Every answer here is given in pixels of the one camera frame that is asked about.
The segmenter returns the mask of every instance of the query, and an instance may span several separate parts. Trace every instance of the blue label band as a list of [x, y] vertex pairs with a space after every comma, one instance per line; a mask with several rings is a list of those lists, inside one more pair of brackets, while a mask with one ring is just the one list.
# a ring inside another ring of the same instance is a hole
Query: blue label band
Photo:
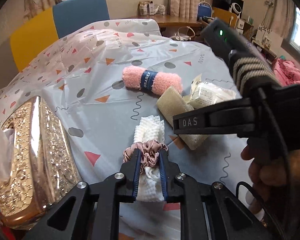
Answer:
[[140, 83], [141, 89], [146, 89], [146, 90], [151, 91], [152, 85], [153, 85], [153, 80], [156, 75], [157, 75], [157, 72], [145, 70], [141, 76], [141, 83]]

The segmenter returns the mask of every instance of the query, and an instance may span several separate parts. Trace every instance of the glittery gold surface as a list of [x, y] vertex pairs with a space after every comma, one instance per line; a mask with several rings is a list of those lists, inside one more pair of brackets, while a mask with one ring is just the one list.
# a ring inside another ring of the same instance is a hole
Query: glittery gold surface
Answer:
[[66, 132], [40, 97], [25, 102], [2, 125], [11, 127], [14, 155], [10, 180], [0, 180], [0, 211], [6, 224], [19, 228], [58, 202], [80, 177]]

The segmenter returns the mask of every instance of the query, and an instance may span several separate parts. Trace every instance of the pink towel roll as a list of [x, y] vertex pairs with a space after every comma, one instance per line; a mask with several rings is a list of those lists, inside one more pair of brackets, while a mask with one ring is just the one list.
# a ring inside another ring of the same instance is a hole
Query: pink towel roll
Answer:
[[145, 68], [130, 66], [123, 69], [122, 80], [128, 88], [149, 90], [159, 96], [171, 86], [178, 93], [182, 92], [181, 78], [173, 73], [153, 72]]

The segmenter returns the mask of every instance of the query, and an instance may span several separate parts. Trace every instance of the human hand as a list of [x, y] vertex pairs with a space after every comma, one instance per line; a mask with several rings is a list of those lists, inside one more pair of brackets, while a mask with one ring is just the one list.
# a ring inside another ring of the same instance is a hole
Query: human hand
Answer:
[[[246, 146], [241, 152], [243, 160], [253, 159], [259, 152], [249, 146]], [[290, 153], [290, 169], [292, 182], [300, 183], [300, 150]], [[274, 160], [271, 165], [262, 166], [255, 160], [252, 161], [249, 170], [249, 177], [253, 182], [253, 188], [260, 194], [264, 201], [270, 197], [271, 187], [280, 187], [286, 185], [286, 172], [282, 160]], [[254, 199], [249, 206], [249, 210], [256, 214], [261, 210], [260, 203]]]

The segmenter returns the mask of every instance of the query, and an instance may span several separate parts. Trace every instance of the pink satin scrunchie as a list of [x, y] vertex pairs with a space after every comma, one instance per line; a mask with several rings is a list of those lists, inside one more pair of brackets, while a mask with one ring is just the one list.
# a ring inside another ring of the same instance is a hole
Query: pink satin scrunchie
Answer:
[[155, 167], [158, 162], [159, 150], [168, 147], [164, 143], [158, 143], [155, 140], [150, 140], [145, 143], [136, 142], [123, 152], [123, 163], [131, 160], [133, 151], [139, 149], [142, 152], [141, 156], [141, 173], [144, 172], [145, 167]]

